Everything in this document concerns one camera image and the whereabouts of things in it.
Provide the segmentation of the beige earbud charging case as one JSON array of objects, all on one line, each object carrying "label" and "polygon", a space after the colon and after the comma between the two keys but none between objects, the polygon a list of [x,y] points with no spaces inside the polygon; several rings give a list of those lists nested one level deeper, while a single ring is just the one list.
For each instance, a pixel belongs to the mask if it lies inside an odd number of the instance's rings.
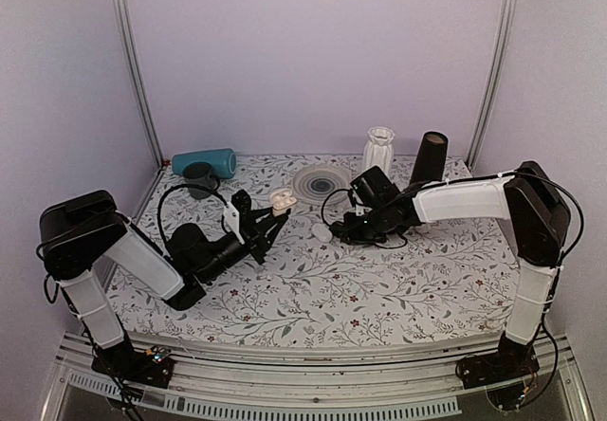
[{"label": "beige earbud charging case", "polygon": [[297,198],[289,188],[282,188],[269,195],[269,202],[274,216],[288,212],[297,204]]}]

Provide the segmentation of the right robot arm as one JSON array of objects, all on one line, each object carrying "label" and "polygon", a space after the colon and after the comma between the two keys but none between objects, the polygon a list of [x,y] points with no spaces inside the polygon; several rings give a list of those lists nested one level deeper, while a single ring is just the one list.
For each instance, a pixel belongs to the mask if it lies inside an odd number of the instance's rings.
[{"label": "right robot arm", "polygon": [[505,174],[448,181],[444,165],[415,170],[401,190],[378,167],[350,184],[357,215],[347,212],[329,230],[349,245],[382,244],[389,234],[451,219],[491,218],[510,222],[519,261],[511,314],[496,352],[460,359],[455,372],[467,389],[532,375],[539,370],[534,341],[545,326],[565,257],[571,212],[563,192],[540,165],[524,162]]}]

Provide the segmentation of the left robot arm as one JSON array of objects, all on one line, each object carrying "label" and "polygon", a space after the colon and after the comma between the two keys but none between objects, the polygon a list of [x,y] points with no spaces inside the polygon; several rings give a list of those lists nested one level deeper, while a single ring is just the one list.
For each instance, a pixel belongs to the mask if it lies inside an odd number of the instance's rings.
[{"label": "left robot arm", "polygon": [[147,285],[169,307],[186,311],[206,294],[206,286],[241,260],[265,260],[289,214],[255,210],[245,191],[223,203],[220,239],[209,240],[195,223],[175,229],[157,246],[122,215],[113,196],[100,190],[53,205],[41,214],[36,252],[46,273],[88,332],[94,347],[93,371],[117,380],[165,389],[175,363],[169,350],[137,351],[111,307],[94,264],[107,258]]}]

